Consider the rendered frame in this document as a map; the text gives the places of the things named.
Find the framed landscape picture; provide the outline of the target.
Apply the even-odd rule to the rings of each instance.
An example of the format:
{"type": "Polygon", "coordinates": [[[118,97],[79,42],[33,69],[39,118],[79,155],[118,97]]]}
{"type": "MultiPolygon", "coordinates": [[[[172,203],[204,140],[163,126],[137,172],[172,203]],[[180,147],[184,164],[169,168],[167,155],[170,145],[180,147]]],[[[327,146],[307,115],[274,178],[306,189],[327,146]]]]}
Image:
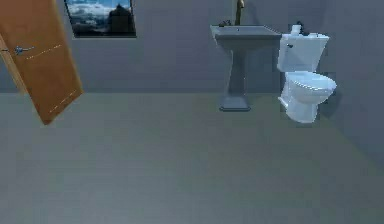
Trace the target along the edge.
{"type": "Polygon", "coordinates": [[[64,0],[75,38],[136,38],[133,0],[64,0]]]}

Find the brown wooden room door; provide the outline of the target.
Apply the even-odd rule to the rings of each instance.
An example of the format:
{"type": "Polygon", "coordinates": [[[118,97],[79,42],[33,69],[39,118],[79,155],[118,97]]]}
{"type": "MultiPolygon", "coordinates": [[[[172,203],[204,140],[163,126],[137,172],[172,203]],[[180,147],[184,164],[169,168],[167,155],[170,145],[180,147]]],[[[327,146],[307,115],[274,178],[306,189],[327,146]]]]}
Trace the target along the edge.
{"type": "Polygon", "coordinates": [[[0,0],[0,45],[43,124],[83,93],[56,0],[0,0]],[[35,48],[16,55],[16,46],[35,48]]]}

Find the white toilet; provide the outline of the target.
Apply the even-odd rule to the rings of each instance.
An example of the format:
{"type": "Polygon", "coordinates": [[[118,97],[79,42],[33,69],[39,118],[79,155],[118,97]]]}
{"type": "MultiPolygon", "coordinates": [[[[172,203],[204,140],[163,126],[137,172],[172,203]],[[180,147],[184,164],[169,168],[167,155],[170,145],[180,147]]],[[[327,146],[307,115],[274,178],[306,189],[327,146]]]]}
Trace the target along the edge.
{"type": "Polygon", "coordinates": [[[330,37],[319,33],[307,36],[283,34],[277,68],[285,81],[278,97],[287,116],[299,123],[313,123],[318,107],[335,91],[337,84],[317,72],[330,37]]]}

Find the grey pedestal sink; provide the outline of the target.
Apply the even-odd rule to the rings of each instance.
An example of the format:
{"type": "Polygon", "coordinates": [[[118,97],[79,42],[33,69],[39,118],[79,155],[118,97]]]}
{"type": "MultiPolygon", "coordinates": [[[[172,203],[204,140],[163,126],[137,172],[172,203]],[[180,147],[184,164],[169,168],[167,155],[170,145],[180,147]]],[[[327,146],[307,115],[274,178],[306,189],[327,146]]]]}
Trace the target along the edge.
{"type": "Polygon", "coordinates": [[[273,46],[282,34],[266,25],[211,25],[212,37],[231,59],[229,80],[219,109],[247,112],[251,109],[245,95],[245,60],[248,52],[273,46]]]}

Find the brass tap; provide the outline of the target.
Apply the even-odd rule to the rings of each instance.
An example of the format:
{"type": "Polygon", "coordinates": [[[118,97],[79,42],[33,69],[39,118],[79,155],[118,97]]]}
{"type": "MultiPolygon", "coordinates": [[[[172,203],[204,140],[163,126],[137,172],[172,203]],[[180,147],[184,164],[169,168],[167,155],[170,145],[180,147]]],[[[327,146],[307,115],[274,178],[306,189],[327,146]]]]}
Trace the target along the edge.
{"type": "Polygon", "coordinates": [[[239,26],[241,24],[241,15],[242,9],[245,7],[244,0],[237,0],[236,3],[236,14],[235,14],[235,25],[239,26]]]}

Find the small dark object on toilet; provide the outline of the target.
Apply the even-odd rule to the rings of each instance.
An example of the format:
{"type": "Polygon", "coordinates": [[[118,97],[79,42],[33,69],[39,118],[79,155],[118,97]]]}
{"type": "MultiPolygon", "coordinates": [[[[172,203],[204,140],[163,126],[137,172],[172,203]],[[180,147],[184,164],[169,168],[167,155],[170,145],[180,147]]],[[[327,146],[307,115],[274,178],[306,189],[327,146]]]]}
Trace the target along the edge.
{"type": "Polygon", "coordinates": [[[303,36],[308,36],[310,34],[310,32],[305,29],[304,24],[301,21],[297,21],[296,24],[300,26],[299,34],[303,36]]]}

